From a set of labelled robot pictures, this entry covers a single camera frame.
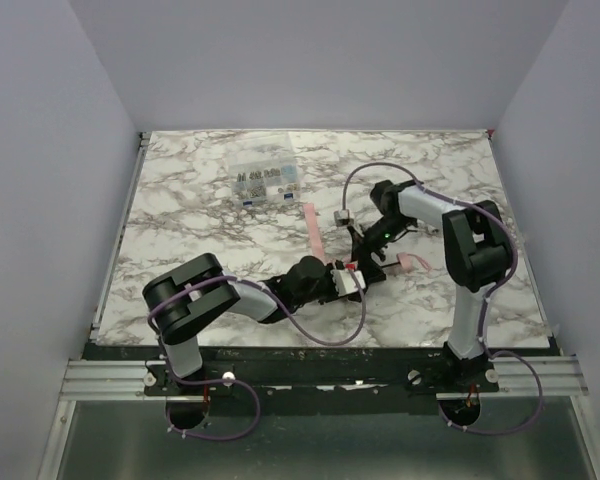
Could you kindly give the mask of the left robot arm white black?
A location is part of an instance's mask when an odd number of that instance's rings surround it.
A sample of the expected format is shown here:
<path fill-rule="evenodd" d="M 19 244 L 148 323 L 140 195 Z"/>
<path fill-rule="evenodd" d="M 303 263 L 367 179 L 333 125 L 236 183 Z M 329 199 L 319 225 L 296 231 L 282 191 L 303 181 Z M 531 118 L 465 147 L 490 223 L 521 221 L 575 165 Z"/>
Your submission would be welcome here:
<path fill-rule="evenodd" d="M 198 335 L 223 314 L 274 324 L 308 303 L 363 301 L 366 289 L 362 272 L 339 261 L 325 264 L 305 256 L 282 275 L 251 282 L 205 253 L 149 281 L 142 297 L 173 373 L 189 380 L 203 366 Z"/>

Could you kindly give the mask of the pink folding umbrella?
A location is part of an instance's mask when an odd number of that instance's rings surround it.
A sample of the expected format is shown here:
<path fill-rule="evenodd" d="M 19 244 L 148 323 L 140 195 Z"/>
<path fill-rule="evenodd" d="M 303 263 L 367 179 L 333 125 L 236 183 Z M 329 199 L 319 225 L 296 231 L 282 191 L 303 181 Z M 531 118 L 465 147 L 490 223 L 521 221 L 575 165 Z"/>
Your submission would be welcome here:
<path fill-rule="evenodd" d="M 310 253 L 324 264 L 329 261 L 342 260 L 345 264 L 351 262 L 351 255 L 344 252 L 342 246 L 331 247 L 328 238 L 320 228 L 319 214 L 313 203 L 305 202 L 301 207 L 308 236 Z M 417 269 L 430 273 L 433 266 L 423 257 L 414 253 L 399 252 L 395 260 L 384 264 L 385 268 L 398 268 L 404 273 L 413 273 Z"/>

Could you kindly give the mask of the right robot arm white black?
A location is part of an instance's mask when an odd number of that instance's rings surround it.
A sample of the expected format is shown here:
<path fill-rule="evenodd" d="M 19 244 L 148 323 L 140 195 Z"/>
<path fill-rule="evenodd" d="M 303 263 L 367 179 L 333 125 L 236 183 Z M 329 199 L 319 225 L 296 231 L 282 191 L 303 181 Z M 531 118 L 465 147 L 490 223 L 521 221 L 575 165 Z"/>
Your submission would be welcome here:
<path fill-rule="evenodd" d="M 518 264 L 514 240 L 492 201 L 467 203 L 450 199 L 411 180 L 378 182 L 370 198 L 381 217 L 368 228 L 349 218 L 341 222 L 351 241 L 351 259 L 368 284 L 384 279 L 377 261 L 385 247 L 419 221 L 443 235 L 444 261 L 456 285 L 451 332 L 444 355 L 458 372 L 488 361 L 487 314 L 495 291 L 508 281 Z"/>

